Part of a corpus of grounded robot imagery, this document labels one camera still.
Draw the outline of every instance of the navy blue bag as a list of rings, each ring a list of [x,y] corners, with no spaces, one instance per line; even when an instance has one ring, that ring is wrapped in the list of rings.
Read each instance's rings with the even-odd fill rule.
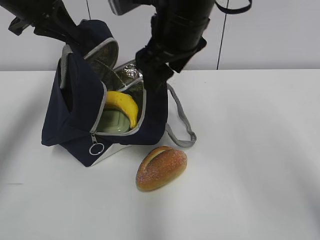
[[[197,138],[173,88],[163,85],[157,92],[146,90],[143,76],[135,68],[134,61],[113,69],[118,58],[118,43],[105,23],[89,20],[82,22],[80,27],[92,34],[97,47],[83,57],[77,46],[64,46],[55,73],[41,143],[48,147],[61,145],[86,167],[132,145],[155,145],[166,131],[178,146],[191,147]],[[108,91],[132,95],[139,106],[135,128],[125,133],[97,130]],[[168,91],[177,103],[179,116],[191,136],[190,141],[178,140],[167,124]]]

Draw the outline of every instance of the bread loaf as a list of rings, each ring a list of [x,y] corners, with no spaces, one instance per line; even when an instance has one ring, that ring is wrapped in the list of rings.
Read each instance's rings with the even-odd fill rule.
[[[157,147],[140,164],[135,182],[140,191],[158,189],[180,176],[187,167],[187,155],[168,146]]]

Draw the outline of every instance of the gray strap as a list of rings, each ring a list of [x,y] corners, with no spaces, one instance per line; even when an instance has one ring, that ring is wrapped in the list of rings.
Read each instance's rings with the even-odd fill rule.
[[[68,71],[68,56],[72,54],[72,49],[69,45],[65,45],[62,49],[62,56],[60,61],[60,69],[61,69],[61,82],[60,82],[60,89],[65,88],[66,86],[66,78],[67,78],[67,71]]]
[[[175,136],[175,134],[173,133],[170,125],[167,123],[166,126],[165,126],[165,130],[167,131],[169,137],[172,139],[172,141],[178,145],[179,147],[181,148],[190,148],[192,147],[196,141],[197,141],[197,136],[196,134],[192,131],[191,129],[191,125],[188,121],[188,118],[186,117],[185,115],[185,112],[184,112],[184,109],[181,105],[181,102],[175,92],[175,90],[173,89],[173,87],[167,83],[167,88],[168,90],[170,91],[175,103],[176,103],[176,106],[177,106],[177,111],[178,111],[178,115],[179,115],[179,118],[182,120],[182,122],[185,124],[186,126],[186,131],[188,132],[188,134],[190,135],[190,140],[179,140],[177,139],[177,137]]]

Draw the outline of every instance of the zipper pull ring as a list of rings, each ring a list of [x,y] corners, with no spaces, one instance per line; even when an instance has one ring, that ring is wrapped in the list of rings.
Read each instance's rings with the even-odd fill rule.
[[[97,141],[96,133],[95,133],[95,132],[91,134],[91,139],[92,139],[92,143],[93,143],[93,144],[92,144],[92,146],[91,146],[90,149],[89,149],[90,155],[92,155],[92,156],[98,156],[98,155],[100,155],[101,153],[103,153],[104,150],[105,150],[105,145],[103,145],[102,143],[99,143],[99,142]],[[98,147],[98,149],[101,148],[101,150],[98,151],[98,152],[96,152],[96,153],[93,153],[93,149],[94,149],[95,147]]]

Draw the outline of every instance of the yellow banana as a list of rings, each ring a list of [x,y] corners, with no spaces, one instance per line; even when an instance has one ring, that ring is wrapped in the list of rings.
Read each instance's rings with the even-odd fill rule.
[[[129,118],[131,129],[137,126],[139,108],[130,95],[118,91],[107,91],[104,108],[120,110]]]

